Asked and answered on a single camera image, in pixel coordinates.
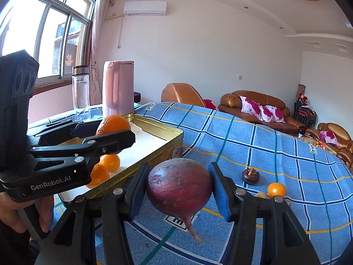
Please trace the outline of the person's left hand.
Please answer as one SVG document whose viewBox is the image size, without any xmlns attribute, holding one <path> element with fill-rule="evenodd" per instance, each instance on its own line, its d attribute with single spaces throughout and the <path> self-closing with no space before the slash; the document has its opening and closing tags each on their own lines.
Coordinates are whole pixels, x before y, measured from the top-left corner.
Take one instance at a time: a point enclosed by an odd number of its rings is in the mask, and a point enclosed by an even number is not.
<svg viewBox="0 0 353 265">
<path fill-rule="evenodd" d="M 38 204 L 39 224 L 43 232 L 48 232 L 53 221 L 54 196 L 43 197 L 37 201 L 31 200 L 24 203 L 14 202 L 7 193 L 1 193 L 1 221 L 10 226 L 17 233 L 24 233 L 25 226 L 17 213 L 18 209 L 26 208 L 32 204 Z"/>
</svg>

